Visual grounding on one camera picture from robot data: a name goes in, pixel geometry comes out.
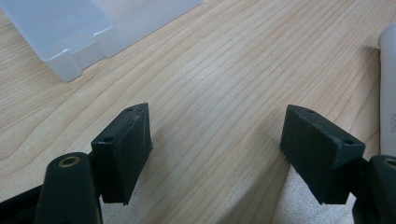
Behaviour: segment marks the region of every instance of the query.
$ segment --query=screw hole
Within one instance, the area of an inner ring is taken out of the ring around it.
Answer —
[[[394,160],[386,160],[387,164],[396,169],[396,161]]]
[[[353,145],[353,142],[352,142],[351,140],[345,139],[345,140],[343,140],[343,142],[344,142],[345,144],[347,144],[347,145]]]
[[[79,162],[79,157],[78,156],[71,156],[71,157],[66,157],[63,160],[59,161],[58,166],[62,168],[70,167]]]
[[[103,141],[106,143],[112,142],[113,140],[114,140],[113,137],[107,137],[107,138],[103,139]]]

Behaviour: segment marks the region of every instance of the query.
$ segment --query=white bottle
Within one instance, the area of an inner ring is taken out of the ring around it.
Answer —
[[[396,22],[378,38],[381,48],[381,154],[396,156]]]

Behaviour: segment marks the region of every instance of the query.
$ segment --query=wooden surface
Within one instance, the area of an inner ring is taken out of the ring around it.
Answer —
[[[105,223],[267,223],[289,170],[288,104],[378,152],[380,32],[396,2],[205,0],[63,83],[0,13],[0,201],[148,102],[154,149],[128,206]]]

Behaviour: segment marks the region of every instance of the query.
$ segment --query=wooden table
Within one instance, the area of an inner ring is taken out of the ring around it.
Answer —
[[[105,223],[267,223],[289,170],[289,104],[379,149],[377,38],[394,0],[205,0],[63,83],[0,13],[0,201],[148,102],[154,143],[130,204]]]

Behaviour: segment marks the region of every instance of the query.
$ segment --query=translucent plastic container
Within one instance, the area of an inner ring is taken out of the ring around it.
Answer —
[[[149,35],[203,0],[0,0],[0,8],[63,81]]]

